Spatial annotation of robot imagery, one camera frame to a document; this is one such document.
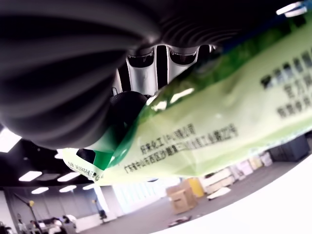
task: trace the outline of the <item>cardboard box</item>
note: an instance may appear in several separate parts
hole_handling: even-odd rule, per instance
[[[186,180],[176,186],[167,188],[166,193],[175,214],[186,212],[197,205],[196,197],[189,182]]]

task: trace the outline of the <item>black ceiling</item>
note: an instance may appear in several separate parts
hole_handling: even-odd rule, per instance
[[[40,171],[42,176],[60,174],[61,177],[69,172],[63,160],[55,159],[57,151],[39,147],[27,140],[20,140],[8,153],[0,153],[0,186],[56,186],[90,183],[80,175],[67,182],[58,182],[57,179],[40,181],[38,177],[30,182],[21,182],[19,178],[28,171]]]

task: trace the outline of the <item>gray floor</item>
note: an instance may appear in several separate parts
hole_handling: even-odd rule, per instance
[[[276,162],[270,167],[260,168],[246,179],[232,185],[228,194],[211,201],[203,197],[194,209],[182,214],[173,214],[168,198],[165,197],[103,226],[86,230],[82,234],[148,234],[157,232],[166,229],[168,224],[178,217],[192,215],[192,218],[195,219],[228,206],[271,183],[296,165],[291,162]]]

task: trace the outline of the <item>yellow object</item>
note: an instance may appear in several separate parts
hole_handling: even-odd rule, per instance
[[[250,158],[249,163],[250,163],[253,170],[257,170],[258,168],[263,166],[263,163],[262,163],[260,157],[258,157],[258,156]]]
[[[187,179],[191,188],[192,188],[192,191],[193,191],[193,194],[196,196],[196,197],[202,197],[204,196],[204,190],[199,182],[199,180],[197,178],[189,178]]]

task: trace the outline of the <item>plastic packaging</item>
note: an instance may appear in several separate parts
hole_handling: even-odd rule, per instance
[[[113,153],[96,151],[104,163],[69,149],[64,161],[99,185],[201,176],[311,130],[311,117],[312,14],[306,13],[176,77],[148,100]]]

